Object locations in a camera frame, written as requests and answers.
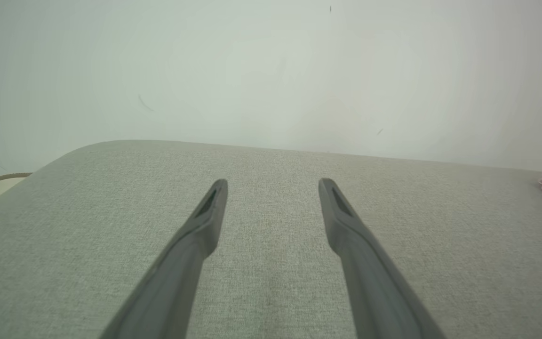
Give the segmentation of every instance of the gray sofa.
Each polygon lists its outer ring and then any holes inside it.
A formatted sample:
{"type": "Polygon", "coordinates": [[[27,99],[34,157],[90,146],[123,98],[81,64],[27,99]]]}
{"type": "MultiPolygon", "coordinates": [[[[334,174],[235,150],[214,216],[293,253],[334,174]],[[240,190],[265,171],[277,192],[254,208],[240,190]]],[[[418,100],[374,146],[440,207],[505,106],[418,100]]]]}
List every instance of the gray sofa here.
{"type": "Polygon", "coordinates": [[[319,178],[449,338],[542,339],[539,172],[169,141],[75,150],[0,196],[0,338],[97,338],[218,178],[189,338],[354,338],[319,178]]]}

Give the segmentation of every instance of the gray fabric surface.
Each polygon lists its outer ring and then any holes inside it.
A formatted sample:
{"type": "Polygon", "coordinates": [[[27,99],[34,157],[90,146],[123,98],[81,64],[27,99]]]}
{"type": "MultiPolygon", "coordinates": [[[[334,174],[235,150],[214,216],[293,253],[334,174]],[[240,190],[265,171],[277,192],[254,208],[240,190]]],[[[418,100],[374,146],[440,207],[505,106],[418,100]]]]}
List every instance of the gray fabric surface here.
{"type": "Polygon", "coordinates": [[[540,173],[166,141],[81,148],[0,196],[0,338],[96,338],[217,178],[190,338],[353,338],[333,178],[450,338],[542,338],[540,173]]]}

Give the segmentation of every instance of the white wall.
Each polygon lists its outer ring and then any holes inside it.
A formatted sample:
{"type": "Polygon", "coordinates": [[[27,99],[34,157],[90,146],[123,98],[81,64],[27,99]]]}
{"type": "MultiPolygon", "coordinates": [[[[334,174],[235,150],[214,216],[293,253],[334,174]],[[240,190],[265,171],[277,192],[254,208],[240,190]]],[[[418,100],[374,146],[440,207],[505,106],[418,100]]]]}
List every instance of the white wall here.
{"type": "Polygon", "coordinates": [[[0,174],[114,139],[542,170],[542,0],[0,0],[0,174]]]}

